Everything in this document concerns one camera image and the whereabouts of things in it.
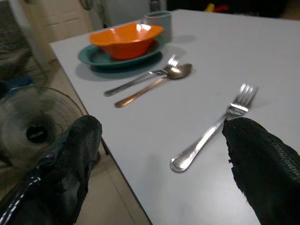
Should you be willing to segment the small silver fork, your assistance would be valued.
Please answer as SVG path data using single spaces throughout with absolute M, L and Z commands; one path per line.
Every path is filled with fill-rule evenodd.
M 141 81 L 144 81 L 146 79 L 149 79 L 150 78 L 150 75 L 153 75 L 153 76 L 160 76 L 160 75 L 166 75 L 168 70 L 172 67 L 176 67 L 179 63 L 179 58 L 177 55 L 173 54 L 170 59 L 168 60 L 167 62 L 167 65 L 163 68 L 163 69 L 160 69 L 160 70 L 156 70 L 156 71 L 149 71 L 145 74 L 143 74 L 142 76 L 130 81 L 130 82 L 127 82 L 126 84 L 123 84 L 119 87 L 116 87 L 114 89 L 111 89 L 111 90 L 108 90 L 108 91 L 105 91 L 104 92 L 104 96 L 106 97 L 109 97 L 109 96 L 112 96 L 112 95 L 115 95 L 133 85 L 136 85 L 138 83 L 140 83 Z

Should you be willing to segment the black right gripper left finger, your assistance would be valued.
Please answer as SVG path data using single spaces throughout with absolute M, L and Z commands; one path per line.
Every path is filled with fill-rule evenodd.
M 78 118 L 0 201 L 0 225 L 74 225 L 99 161 L 101 123 Z

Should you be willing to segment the grey electric floor fan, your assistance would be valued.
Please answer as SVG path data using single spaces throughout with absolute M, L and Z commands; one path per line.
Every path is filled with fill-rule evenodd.
M 10 90 L 0 99 L 0 169 L 27 169 L 83 115 L 79 105 L 59 90 Z

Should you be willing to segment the grey cup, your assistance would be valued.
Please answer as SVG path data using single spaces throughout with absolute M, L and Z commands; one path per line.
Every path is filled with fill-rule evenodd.
M 161 33 L 165 43 L 169 43 L 173 38 L 173 23 L 171 11 L 155 11 L 143 16 L 144 24 L 160 26 L 164 30 Z

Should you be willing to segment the large silver fork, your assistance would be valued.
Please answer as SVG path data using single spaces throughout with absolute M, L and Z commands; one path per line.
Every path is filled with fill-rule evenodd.
M 238 95 L 228 105 L 225 113 L 215 122 L 215 124 L 208 128 L 195 143 L 171 159 L 170 169 L 176 173 L 186 171 L 197 155 L 203 150 L 204 146 L 221 128 L 221 125 L 226 119 L 241 117 L 250 110 L 257 91 L 257 86 L 243 83 Z

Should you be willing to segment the orange square bowl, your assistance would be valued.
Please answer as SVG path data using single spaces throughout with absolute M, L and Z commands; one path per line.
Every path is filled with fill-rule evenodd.
M 128 60 L 144 55 L 163 31 L 161 26 L 131 22 L 92 33 L 89 41 L 117 60 Z

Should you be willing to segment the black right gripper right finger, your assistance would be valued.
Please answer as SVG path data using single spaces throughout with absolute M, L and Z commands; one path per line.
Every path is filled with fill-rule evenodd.
M 238 189 L 261 225 L 300 225 L 300 155 L 249 118 L 224 122 L 222 134 Z

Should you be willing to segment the bronze metal spoon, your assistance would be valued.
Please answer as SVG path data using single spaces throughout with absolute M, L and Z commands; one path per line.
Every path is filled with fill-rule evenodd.
M 137 93 L 121 100 L 118 101 L 114 104 L 114 106 L 116 108 L 122 108 L 127 106 L 128 104 L 132 103 L 134 100 L 136 100 L 137 98 L 139 98 L 140 96 L 142 96 L 143 94 L 145 94 L 146 92 L 154 89 L 155 87 L 157 87 L 159 84 L 168 81 L 168 80 L 179 80 L 182 78 L 187 77 L 188 75 L 191 74 L 193 69 L 193 65 L 190 63 L 186 63 L 183 65 L 179 65 L 177 67 L 172 67 L 168 70 L 167 74 L 165 77 L 163 78 L 159 78 L 156 81 L 154 81 L 152 84 L 146 86 L 145 88 L 143 88 L 142 90 L 138 91 Z

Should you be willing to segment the teal oval plate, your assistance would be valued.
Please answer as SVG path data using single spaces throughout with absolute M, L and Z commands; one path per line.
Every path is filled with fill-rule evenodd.
M 104 69 L 128 68 L 160 61 L 162 59 L 161 51 L 164 46 L 165 43 L 163 40 L 158 38 L 151 44 L 144 55 L 134 59 L 118 60 L 103 50 L 100 50 L 93 45 L 89 45 L 79 52 L 78 59 L 84 64 Z

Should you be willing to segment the white panelled door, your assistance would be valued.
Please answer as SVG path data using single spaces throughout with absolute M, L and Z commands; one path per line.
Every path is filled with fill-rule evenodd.
M 20 0 L 44 42 L 78 36 L 93 30 L 79 0 Z

